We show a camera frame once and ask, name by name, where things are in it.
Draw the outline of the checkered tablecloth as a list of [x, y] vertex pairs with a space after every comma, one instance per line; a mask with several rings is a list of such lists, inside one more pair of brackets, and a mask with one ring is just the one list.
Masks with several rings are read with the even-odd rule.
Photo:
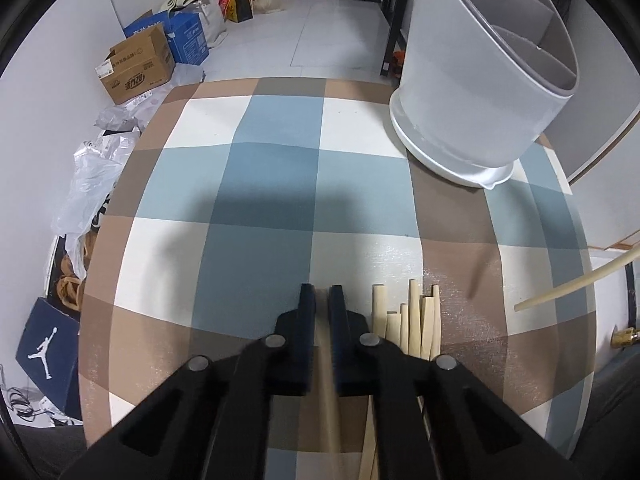
[[114, 188], [81, 307], [89, 442], [189, 356], [232, 356], [296, 307], [344, 290], [369, 315], [440, 291], [442, 351], [563, 455], [594, 371], [591, 290], [516, 305], [590, 267], [546, 141], [492, 190], [426, 170], [398, 142], [390, 88], [317, 78], [206, 82], [169, 93]]

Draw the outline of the brown cardboard box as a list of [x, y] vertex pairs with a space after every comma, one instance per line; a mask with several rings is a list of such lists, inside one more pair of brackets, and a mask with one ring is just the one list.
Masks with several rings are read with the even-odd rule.
[[175, 68], [163, 25], [143, 29], [111, 47], [96, 66], [101, 84], [116, 105], [166, 84]]

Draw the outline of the wooden chopstick on table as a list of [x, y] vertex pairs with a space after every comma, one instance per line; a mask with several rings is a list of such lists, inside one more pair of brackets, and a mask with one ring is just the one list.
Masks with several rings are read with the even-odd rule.
[[431, 296], [423, 296], [421, 298], [422, 309], [422, 328], [421, 328], [421, 358], [424, 360], [431, 359], [433, 335], [434, 335], [434, 319], [435, 319], [435, 303]]
[[420, 358], [421, 356], [421, 306], [420, 289], [417, 280], [409, 281], [409, 354]]
[[387, 325], [387, 295], [383, 284], [374, 284], [372, 287], [372, 323], [373, 333], [384, 338]]
[[387, 313], [385, 338], [395, 346], [400, 347], [401, 314], [399, 312]]
[[436, 359], [442, 353], [442, 306], [440, 305], [440, 287], [432, 286], [432, 298], [434, 304], [433, 337], [431, 359]]

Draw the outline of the navy jordan shopping bag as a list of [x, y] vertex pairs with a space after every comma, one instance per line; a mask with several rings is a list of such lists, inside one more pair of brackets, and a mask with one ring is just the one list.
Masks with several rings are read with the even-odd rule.
[[24, 326], [16, 362], [56, 408], [81, 420], [78, 353], [79, 323], [38, 298]]

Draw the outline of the red and black bag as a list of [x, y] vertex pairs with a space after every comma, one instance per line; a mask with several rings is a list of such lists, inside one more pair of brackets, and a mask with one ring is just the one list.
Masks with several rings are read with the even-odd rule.
[[254, 18], [254, 0], [218, 0], [222, 16], [226, 21], [242, 23]]

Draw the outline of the blue cardboard box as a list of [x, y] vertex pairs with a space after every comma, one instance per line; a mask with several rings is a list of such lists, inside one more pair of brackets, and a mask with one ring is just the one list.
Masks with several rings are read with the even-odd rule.
[[138, 18], [124, 28], [126, 37], [161, 24], [174, 60], [181, 64], [201, 65], [208, 57], [208, 45], [197, 13], [168, 11]]

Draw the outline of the tan shoes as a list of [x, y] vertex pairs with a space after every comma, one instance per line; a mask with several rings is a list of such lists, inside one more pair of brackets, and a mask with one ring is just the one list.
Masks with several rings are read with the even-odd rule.
[[[85, 268], [88, 268], [91, 262], [97, 235], [98, 233], [96, 231], [89, 231], [82, 242], [82, 254], [84, 255]], [[55, 285], [58, 299], [61, 300], [64, 307], [75, 312], [80, 312], [82, 300], [84, 299], [85, 281], [75, 275], [72, 268], [72, 262], [68, 255], [63, 256], [60, 269], [61, 277]]]

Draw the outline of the grey utensil holder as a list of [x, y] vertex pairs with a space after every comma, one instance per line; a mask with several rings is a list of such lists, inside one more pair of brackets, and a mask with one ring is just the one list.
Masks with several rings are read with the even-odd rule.
[[390, 120], [423, 166], [491, 190], [510, 179], [578, 81], [552, 0], [413, 0]]

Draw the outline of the cream tote bag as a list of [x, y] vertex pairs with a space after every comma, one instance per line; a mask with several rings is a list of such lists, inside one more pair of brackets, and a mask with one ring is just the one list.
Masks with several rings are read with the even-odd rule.
[[227, 26], [218, 0], [166, 0], [160, 12], [196, 13], [200, 18], [209, 50], [218, 47], [227, 36]]

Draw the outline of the black metal rack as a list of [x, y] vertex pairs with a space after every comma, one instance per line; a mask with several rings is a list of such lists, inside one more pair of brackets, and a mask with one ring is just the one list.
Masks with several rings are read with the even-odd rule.
[[381, 10], [390, 26], [380, 69], [381, 76], [388, 76], [392, 69], [392, 59], [398, 44], [406, 44], [402, 38], [401, 26], [404, 21], [408, 0], [382, 0]]

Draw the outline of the wooden chopstick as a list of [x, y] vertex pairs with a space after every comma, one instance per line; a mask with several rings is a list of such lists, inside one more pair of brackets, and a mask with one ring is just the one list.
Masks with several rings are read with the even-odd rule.
[[422, 328], [421, 328], [421, 358], [424, 360], [431, 359], [433, 335], [434, 335], [434, 319], [435, 319], [435, 303], [431, 296], [423, 296], [421, 298], [422, 309]]
[[421, 306], [420, 289], [417, 280], [409, 281], [409, 354], [420, 358], [421, 356]]
[[387, 313], [385, 338], [395, 346], [400, 347], [401, 314], [399, 312]]
[[432, 286], [432, 298], [434, 304], [433, 337], [431, 359], [436, 359], [442, 353], [442, 306], [440, 305], [440, 287]]
[[584, 274], [579, 278], [574, 278], [574, 280], [566, 282], [558, 287], [552, 288], [542, 295], [529, 298], [525, 301], [520, 302], [519, 304], [516, 304], [514, 306], [514, 311], [524, 311], [533, 307], [537, 307], [540, 304], [545, 304], [546, 302], [565, 297], [569, 294], [572, 294], [573, 292], [577, 292], [578, 290], [581, 290], [588, 285], [600, 281], [602, 280], [602, 278], [606, 278], [610, 274], [623, 269], [623, 267], [628, 263], [633, 263], [634, 260], [637, 260], [639, 256], [640, 247], [631, 247], [629, 250], [616, 257], [614, 260], [610, 261], [604, 266], [600, 266], [600, 268], [597, 268], [596, 270], [592, 270], [591, 272]]
[[316, 338], [318, 347], [321, 437], [329, 455], [330, 479], [344, 479], [340, 410], [338, 409], [333, 375], [328, 292], [323, 288], [319, 288], [316, 290], [316, 298], [317, 312], [316, 322], [314, 323], [316, 333], [314, 338]]
[[387, 295], [383, 284], [374, 284], [372, 287], [372, 323], [373, 333], [384, 338], [387, 325]]

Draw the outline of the white plastic bags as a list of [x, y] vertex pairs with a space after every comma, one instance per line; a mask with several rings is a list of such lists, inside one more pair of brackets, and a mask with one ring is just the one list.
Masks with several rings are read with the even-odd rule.
[[92, 220], [110, 195], [141, 133], [151, 122], [169, 92], [204, 80], [200, 66], [177, 64], [166, 84], [143, 92], [140, 96], [99, 112], [94, 125], [102, 134], [86, 141], [74, 153], [74, 174], [70, 189], [58, 214], [52, 220], [52, 231], [65, 238], [66, 255], [74, 274], [83, 281], [87, 276], [84, 242]]

